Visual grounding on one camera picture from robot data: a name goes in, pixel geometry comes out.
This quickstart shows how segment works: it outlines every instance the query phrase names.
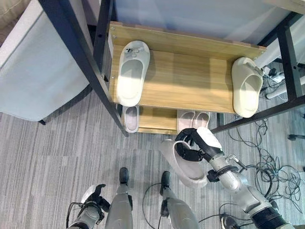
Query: wooden shoe rack shelf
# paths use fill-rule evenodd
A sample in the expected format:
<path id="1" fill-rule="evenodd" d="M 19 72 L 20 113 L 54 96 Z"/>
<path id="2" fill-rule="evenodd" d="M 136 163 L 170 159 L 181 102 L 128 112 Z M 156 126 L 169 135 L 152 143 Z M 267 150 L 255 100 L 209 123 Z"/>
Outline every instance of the wooden shoe rack shelf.
<path id="1" fill-rule="evenodd" d="M 115 103 L 124 46 L 145 42 L 151 52 L 140 105 L 139 132 L 176 134 L 177 109 L 234 113 L 231 67 L 239 57 L 256 59 L 265 47 L 201 35 L 110 23 L 113 43 L 109 91 Z"/>

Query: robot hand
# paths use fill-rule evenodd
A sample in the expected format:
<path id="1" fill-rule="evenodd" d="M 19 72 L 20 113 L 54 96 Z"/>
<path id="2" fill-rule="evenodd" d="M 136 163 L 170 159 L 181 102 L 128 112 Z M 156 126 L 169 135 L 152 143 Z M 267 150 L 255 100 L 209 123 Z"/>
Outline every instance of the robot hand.
<path id="1" fill-rule="evenodd" d="M 184 129 L 177 135 L 175 141 L 185 141 L 191 146 L 195 142 L 199 146 L 200 150 L 193 150 L 184 148 L 181 143 L 177 144 L 177 153 L 187 161 L 202 161 L 202 159 L 205 159 L 209 162 L 213 156 L 223 154 L 221 144 L 212 132 L 205 127 Z"/>

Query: white slipper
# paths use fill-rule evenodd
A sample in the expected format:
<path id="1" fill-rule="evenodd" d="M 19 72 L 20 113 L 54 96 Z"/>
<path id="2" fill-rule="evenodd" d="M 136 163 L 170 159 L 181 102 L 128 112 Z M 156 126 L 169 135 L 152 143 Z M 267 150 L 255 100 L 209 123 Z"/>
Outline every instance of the white slipper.
<path id="1" fill-rule="evenodd" d="M 196 111 L 192 127 L 195 129 L 198 129 L 201 126 L 208 128 L 209 121 L 210 112 Z"/>
<path id="2" fill-rule="evenodd" d="M 232 66 L 233 104 L 235 112 L 249 118 L 258 108 L 259 92 L 264 72 L 247 57 L 237 59 Z"/>
<path id="3" fill-rule="evenodd" d="M 140 101 L 150 60 L 150 51 L 144 42 L 132 41 L 120 57 L 117 98 L 123 106 L 135 106 Z"/>
<path id="4" fill-rule="evenodd" d="M 184 141 L 173 141 L 166 139 L 160 145 L 160 151 L 165 159 L 175 170 L 181 182 L 187 187 L 200 188 L 204 187 L 208 181 L 204 174 L 203 167 L 199 162 L 186 161 L 175 150 L 177 143 L 184 144 L 187 148 L 190 146 Z"/>
<path id="5" fill-rule="evenodd" d="M 139 106 L 123 106 L 122 116 L 125 130 L 128 133 L 135 133 L 139 129 Z"/>
<path id="6" fill-rule="evenodd" d="M 177 110 L 177 133 L 183 129 L 191 128 L 194 117 L 195 111 Z"/>

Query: white wall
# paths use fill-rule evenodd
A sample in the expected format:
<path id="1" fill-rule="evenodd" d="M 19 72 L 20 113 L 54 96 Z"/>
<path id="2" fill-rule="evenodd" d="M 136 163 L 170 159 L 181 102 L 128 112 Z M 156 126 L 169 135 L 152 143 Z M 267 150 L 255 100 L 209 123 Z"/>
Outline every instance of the white wall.
<path id="1" fill-rule="evenodd" d="M 83 1 L 98 15 L 99 0 Z M 254 44 L 289 13 L 262 0 L 116 0 L 116 6 L 121 22 Z"/>

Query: robotic humanoid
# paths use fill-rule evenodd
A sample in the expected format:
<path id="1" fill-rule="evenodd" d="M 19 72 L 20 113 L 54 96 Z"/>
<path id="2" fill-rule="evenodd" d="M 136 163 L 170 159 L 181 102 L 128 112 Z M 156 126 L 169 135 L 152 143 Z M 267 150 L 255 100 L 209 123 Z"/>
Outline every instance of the robotic humanoid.
<path id="1" fill-rule="evenodd" d="M 184 129 L 176 137 L 176 141 L 195 142 L 199 150 L 186 149 L 183 144 L 177 144 L 177 153 L 188 161 L 201 161 L 205 159 L 213 167 L 208 172 L 210 182 L 220 182 L 231 193 L 236 203 L 248 214 L 259 229 L 293 229 L 275 210 L 271 203 L 255 188 L 248 184 L 245 176 L 238 172 L 238 168 L 229 164 L 235 161 L 242 168 L 246 167 L 235 155 L 225 156 L 222 146 L 212 132 L 205 128 Z M 161 179 L 160 194 L 163 196 L 161 216 L 170 217 L 174 229 L 198 229 L 199 224 L 190 207 L 178 199 L 169 186 L 169 172 L 165 171 Z M 102 209 L 109 211 L 106 220 L 106 229 L 132 228 L 132 199 L 128 195 L 128 170 L 120 170 L 120 186 L 117 195 L 109 208 L 109 204 L 99 196 L 101 187 L 92 188 L 83 197 L 81 214 L 70 225 L 72 228 L 92 229 L 94 224 L 103 219 Z"/>

